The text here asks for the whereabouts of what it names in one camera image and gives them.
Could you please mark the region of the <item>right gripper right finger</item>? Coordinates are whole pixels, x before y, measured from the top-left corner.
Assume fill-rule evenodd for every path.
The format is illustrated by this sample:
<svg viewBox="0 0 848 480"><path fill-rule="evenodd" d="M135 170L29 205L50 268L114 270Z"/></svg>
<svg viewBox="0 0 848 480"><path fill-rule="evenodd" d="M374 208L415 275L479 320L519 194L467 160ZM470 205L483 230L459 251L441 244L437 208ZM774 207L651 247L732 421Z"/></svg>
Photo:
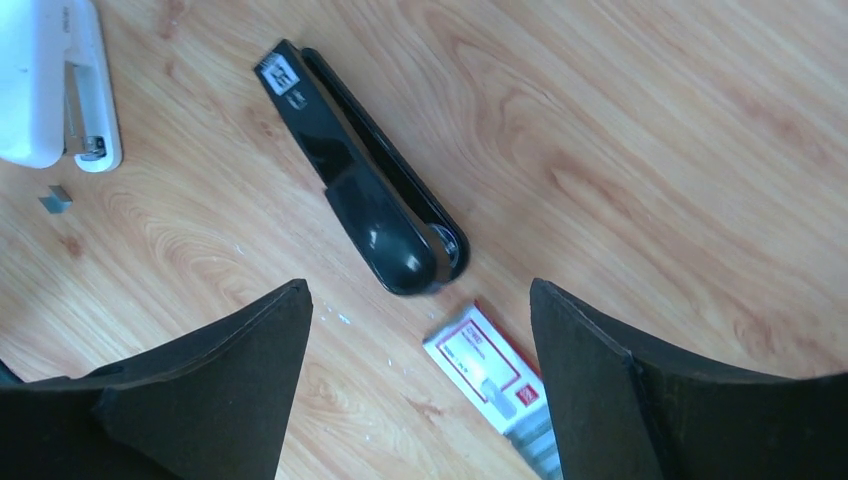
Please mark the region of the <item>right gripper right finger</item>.
<svg viewBox="0 0 848 480"><path fill-rule="evenodd" d="M843 479L847 377L693 353L535 279L531 326L569 479Z"/></svg>

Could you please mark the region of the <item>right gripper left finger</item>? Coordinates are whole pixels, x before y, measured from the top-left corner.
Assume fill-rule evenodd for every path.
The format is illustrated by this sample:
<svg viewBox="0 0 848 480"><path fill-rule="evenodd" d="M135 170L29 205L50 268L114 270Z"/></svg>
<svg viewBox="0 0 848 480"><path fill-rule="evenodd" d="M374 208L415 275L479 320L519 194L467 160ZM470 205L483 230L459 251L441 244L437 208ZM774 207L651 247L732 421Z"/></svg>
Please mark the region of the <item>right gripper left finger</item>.
<svg viewBox="0 0 848 480"><path fill-rule="evenodd" d="M85 376L1 371L5 479L271 479L313 304L295 279Z"/></svg>

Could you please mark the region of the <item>red white staple box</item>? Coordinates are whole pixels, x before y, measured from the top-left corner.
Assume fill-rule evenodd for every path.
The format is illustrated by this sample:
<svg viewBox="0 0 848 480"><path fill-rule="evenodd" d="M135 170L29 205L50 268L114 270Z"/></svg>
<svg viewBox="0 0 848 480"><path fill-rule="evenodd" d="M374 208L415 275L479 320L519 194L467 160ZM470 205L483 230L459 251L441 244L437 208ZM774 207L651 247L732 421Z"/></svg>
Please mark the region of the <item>red white staple box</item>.
<svg viewBox="0 0 848 480"><path fill-rule="evenodd" d="M538 370L474 301L422 346L541 479L565 477Z"/></svg>

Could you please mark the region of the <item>black stapler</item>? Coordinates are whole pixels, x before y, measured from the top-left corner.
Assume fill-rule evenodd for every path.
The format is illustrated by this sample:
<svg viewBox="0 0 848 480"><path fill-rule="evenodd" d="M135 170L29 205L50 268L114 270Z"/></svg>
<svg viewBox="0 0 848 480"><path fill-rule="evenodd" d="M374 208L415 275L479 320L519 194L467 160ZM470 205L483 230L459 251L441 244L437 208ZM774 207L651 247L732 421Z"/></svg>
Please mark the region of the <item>black stapler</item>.
<svg viewBox="0 0 848 480"><path fill-rule="evenodd" d="M317 50L283 39L254 72L387 291L432 294L465 271L465 232Z"/></svg>

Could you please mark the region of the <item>white stapler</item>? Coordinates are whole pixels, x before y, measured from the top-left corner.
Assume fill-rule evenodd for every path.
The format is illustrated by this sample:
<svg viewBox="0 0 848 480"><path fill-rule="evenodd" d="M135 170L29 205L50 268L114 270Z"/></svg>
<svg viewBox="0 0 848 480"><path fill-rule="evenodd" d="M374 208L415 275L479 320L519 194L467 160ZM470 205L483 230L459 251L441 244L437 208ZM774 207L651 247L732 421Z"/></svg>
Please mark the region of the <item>white stapler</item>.
<svg viewBox="0 0 848 480"><path fill-rule="evenodd" d="M108 172L123 151L92 1L1 4L1 158L45 169L63 157Z"/></svg>

